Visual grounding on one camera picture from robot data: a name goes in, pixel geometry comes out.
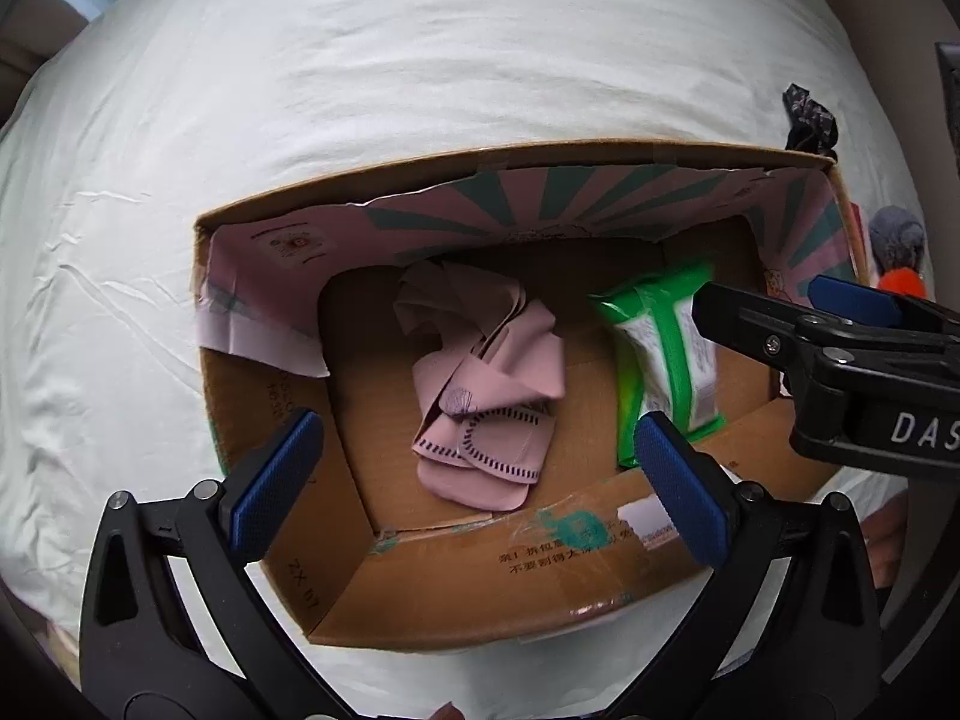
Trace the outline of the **person's right hand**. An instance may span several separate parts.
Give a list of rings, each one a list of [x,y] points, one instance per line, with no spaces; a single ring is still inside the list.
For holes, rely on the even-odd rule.
[[[877,590],[891,587],[900,571],[907,523],[907,493],[897,494],[878,511],[862,520],[862,534],[866,541],[872,580]]]

